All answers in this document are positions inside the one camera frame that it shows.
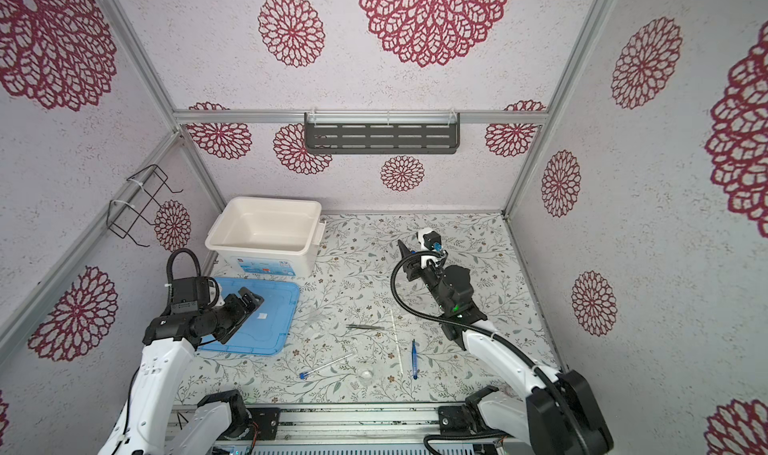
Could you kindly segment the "white glass stirring rod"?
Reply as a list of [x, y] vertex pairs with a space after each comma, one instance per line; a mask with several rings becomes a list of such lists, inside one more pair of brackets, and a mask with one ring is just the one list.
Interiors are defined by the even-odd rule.
[[404, 371], [403, 360], [402, 360], [402, 352], [401, 352], [401, 347], [399, 342], [397, 325], [395, 322], [393, 310], [391, 308], [389, 309], [389, 317], [390, 317], [390, 323], [391, 323], [392, 336], [395, 342], [395, 353], [398, 360], [399, 374], [403, 376], [405, 374], [404, 373], [405, 371]]

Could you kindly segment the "blue pen dropper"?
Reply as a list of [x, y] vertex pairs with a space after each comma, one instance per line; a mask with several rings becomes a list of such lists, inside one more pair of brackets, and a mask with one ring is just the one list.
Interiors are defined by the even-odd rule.
[[419, 365], [418, 365], [418, 349], [416, 340], [411, 340], [411, 376], [414, 380], [417, 380], [419, 377]]

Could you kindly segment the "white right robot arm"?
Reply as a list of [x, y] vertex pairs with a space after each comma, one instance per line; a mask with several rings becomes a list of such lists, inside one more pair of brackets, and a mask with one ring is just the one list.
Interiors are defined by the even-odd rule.
[[[535, 454], [607, 454], [614, 440], [597, 399], [584, 376], [536, 361], [504, 338], [473, 300], [469, 269], [450, 265], [440, 235], [419, 236], [421, 247], [403, 241], [393, 268], [390, 291], [406, 312], [440, 324], [446, 338], [492, 369], [515, 392], [509, 397], [485, 387], [465, 399], [466, 439], [509, 436]], [[398, 274], [421, 281], [441, 309], [429, 315], [409, 306], [397, 290]]]

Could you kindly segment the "grey wall shelf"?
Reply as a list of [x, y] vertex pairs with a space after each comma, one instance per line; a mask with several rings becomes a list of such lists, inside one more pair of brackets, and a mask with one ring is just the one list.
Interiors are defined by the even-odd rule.
[[416, 116], [304, 115], [304, 145], [313, 155], [450, 155], [460, 146], [458, 113]]

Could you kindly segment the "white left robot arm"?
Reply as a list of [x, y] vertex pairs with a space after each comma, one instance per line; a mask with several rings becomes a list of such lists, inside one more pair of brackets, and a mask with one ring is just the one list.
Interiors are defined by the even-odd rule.
[[166, 440], [178, 388], [206, 336], [225, 342], [263, 304], [241, 288], [220, 305], [195, 312], [170, 312], [155, 318], [145, 333], [141, 362], [132, 376], [126, 402], [99, 450], [101, 454], [207, 454], [222, 437], [238, 438], [254, 427], [236, 389], [207, 395], [188, 423]]

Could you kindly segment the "blue plastic bin lid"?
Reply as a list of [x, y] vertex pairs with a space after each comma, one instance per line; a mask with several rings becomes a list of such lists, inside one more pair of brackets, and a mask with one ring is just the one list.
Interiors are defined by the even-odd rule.
[[222, 295], [238, 294], [247, 288], [264, 302], [226, 343], [211, 340], [200, 351], [237, 355], [273, 356], [284, 347], [299, 300], [297, 284], [284, 281], [216, 277]]

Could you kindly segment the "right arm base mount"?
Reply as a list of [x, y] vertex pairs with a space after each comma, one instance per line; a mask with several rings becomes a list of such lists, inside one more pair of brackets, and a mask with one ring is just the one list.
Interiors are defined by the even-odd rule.
[[437, 408], [440, 434], [469, 436], [494, 432], [483, 420], [479, 409], [472, 405], [441, 405]]

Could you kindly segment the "metal tweezers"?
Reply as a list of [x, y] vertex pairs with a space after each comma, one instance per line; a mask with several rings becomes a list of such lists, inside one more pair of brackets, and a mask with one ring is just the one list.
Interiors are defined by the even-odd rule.
[[347, 329], [350, 330], [365, 330], [365, 331], [383, 331], [385, 327], [379, 325], [366, 325], [366, 324], [348, 324]]

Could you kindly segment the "white plastic storage bin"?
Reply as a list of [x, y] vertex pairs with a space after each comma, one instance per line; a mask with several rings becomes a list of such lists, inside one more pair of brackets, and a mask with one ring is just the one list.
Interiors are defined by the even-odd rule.
[[238, 196], [217, 217], [206, 248], [247, 274], [307, 278], [325, 232], [312, 200]]

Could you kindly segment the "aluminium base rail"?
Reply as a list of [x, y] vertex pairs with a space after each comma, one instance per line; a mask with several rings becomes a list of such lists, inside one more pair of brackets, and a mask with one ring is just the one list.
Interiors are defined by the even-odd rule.
[[[441, 405], [418, 404], [407, 407], [394, 406], [341, 406], [320, 408], [284, 408], [277, 437], [294, 438], [300, 443], [322, 445], [331, 443], [416, 443], [421, 437], [448, 440], [467, 440], [464, 436], [440, 434], [437, 408]], [[196, 410], [184, 419], [182, 428]], [[176, 434], [167, 430], [166, 440]], [[482, 439], [505, 439], [516, 445], [519, 442], [509, 436]]]

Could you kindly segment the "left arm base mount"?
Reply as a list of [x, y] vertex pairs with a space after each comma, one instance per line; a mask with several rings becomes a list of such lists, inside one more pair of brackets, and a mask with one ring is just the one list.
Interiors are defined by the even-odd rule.
[[230, 441], [274, 441], [280, 422], [280, 408], [245, 408], [228, 410], [233, 414], [230, 426], [216, 439], [217, 442]]

